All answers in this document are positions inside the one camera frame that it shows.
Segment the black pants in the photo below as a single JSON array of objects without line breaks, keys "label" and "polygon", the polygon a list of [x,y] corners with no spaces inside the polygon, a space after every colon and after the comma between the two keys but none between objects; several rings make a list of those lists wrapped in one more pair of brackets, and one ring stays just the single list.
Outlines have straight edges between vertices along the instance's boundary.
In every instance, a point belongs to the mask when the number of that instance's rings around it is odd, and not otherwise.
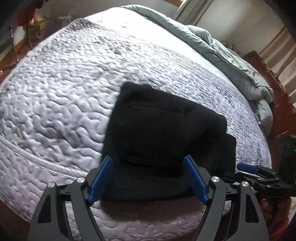
[{"label": "black pants", "polygon": [[233,181],[236,138],[225,116],[196,102],[125,83],[107,126],[103,156],[114,172],[106,201],[162,201],[191,197],[183,159],[191,156],[211,175]]}]

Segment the brown wooden headboard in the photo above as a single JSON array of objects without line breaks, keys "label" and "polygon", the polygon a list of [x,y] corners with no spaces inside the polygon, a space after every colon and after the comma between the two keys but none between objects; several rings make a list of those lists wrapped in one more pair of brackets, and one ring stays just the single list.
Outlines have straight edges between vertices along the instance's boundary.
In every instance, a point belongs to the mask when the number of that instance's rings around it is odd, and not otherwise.
[{"label": "brown wooden headboard", "polygon": [[244,55],[243,59],[250,63],[273,89],[274,97],[271,104],[273,126],[267,137],[267,142],[271,153],[272,167],[278,170],[281,163],[279,140],[288,135],[295,135],[295,108],[290,103],[290,97],[285,87],[257,52],[251,51]]}]

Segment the grey-green duvet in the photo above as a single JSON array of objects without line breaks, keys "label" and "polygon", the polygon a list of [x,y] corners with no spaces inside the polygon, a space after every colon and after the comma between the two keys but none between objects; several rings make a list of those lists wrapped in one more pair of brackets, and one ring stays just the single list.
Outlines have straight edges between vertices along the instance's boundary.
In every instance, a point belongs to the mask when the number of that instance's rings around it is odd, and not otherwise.
[{"label": "grey-green duvet", "polygon": [[152,19],[223,72],[244,97],[252,102],[251,107],[258,124],[266,135],[270,134],[273,113],[269,105],[273,101],[273,89],[251,64],[232,53],[203,28],[183,25],[145,6],[132,4],[123,8]]}]

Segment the white quilted bed mattress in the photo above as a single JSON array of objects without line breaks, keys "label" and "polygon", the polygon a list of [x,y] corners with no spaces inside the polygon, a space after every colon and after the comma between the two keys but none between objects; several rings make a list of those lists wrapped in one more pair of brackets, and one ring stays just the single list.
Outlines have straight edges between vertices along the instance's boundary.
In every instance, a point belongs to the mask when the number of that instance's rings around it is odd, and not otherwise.
[{"label": "white quilted bed mattress", "polygon": [[125,82],[148,84],[227,119],[236,162],[271,166],[266,134],[227,76],[152,19],[123,7],[80,18],[30,51],[1,84],[1,218],[29,222],[49,182],[100,164]]}]

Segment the beige curtain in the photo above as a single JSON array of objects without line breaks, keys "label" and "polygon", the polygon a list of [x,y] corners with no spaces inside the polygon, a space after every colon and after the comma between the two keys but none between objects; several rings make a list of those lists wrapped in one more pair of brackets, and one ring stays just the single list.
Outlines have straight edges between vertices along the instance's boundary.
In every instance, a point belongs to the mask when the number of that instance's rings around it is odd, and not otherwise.
[{"label": "beige curtain", "polygon": [[286,27],[259,54],[284,86],[292,105],[295,105],[295,55],[295,40]]}]

